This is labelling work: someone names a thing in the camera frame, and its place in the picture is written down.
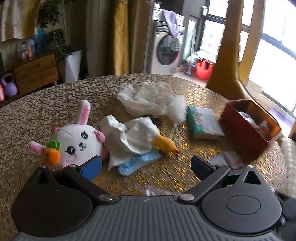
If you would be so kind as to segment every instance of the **bunny mouth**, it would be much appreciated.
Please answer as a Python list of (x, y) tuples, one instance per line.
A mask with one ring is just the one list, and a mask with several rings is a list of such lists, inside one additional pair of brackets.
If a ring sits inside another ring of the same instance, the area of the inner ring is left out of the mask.
[(84, 144), (84, 146), (83, 146), (83, 143), (81, 142), (79, 145), (78, 145), (79, 147), (81, 147), (82, 149), (80, 149), (80, 151), (83, 151), (84, 150), (84, 148), (86, 147), (86, 145)]

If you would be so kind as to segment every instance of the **patterned tablecloth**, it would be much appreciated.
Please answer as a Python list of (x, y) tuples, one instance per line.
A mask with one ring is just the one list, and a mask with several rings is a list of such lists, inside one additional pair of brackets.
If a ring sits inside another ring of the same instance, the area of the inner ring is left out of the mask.
[[(227, 99), (192, 82), (155, 74), (128, 74), (104, 76), (80, 80), (70, 84), (51, 87), (19, 100), (0, 109), (0, 240), (9, 240), (16, 234), (10, 216), (11, 205), (30, 175), (42, 163), (27, 152), (32, 140), (45, 143), (53, 129), (76, 120), (79, 101), (91, 103), (88, 124), (100, 129), (101, 119), (113, 115), (119, 122), (133, 117), (125, 111), (117, 99), (121, 83), (130, 83), (138, 88), (144, 80), (165, 81), (176, 94), (183, 94), (186, 103), (211, 108), (219, 118)], [(163, 118), (160, 131), (169, 136), (172, 123)], [(180, 127), (182, 154), (173, 155), (141, 168), (130, 177), (120, 176), (116, 168), (107, 171), (107, 163), (94, 179), (94, 183), (114, 196), (122, 194), (145, 195), (147, 191), (159, 189), (180, 193), (199, 182), (190, 169), (190, 159), (199, 155), (206, 160), (230, 150), (231, 140), (210, 141), (191, 139), (186, 124)], [(253, 162), (270, 186), (286, 192), (286, 164), (278, 143), (274, 143), (260, 158)]]

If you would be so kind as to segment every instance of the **plush bunny toy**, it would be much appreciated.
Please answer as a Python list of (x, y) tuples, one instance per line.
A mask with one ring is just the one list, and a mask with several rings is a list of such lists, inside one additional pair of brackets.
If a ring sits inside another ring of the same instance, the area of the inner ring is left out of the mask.
[(90, 103), (82, 100), (76, 124), (56, 127), (45, 146), (30, 142), (29, 153), (36, 157), (45, 157), (48, 168), (53, 170), (61, 170), (70, 164), (80, 166), (95, 155), (100, 156), (105, 136), (86, 124), (90, 110)]

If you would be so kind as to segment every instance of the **wooden drawer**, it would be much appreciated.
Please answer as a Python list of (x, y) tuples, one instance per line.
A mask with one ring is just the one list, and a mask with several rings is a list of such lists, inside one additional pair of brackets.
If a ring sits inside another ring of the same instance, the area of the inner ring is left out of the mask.
[(21, 80), (16, 79), (16, 83), (20, 93), (27, 93), (43, 85), (56, 81), (58, 76), (57, 67), (55, 66)]
[(56, 66), (55, 54), (32, 60), (14, 69), (15, 79), (21, 80), (32, 74)]

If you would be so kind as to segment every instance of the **gray ribbed surface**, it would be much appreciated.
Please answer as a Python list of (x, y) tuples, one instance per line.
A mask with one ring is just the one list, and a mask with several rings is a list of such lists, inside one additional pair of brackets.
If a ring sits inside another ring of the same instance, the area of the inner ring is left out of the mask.
[(203, 221), (197, 208), (177, 203), (172, 196), (123, 196), (111, 206), (100, 206), (93, 218), (74, 233), (36, 238), (20, 233), (13, 241), (277, 241), (274, 234), (233, 237)]

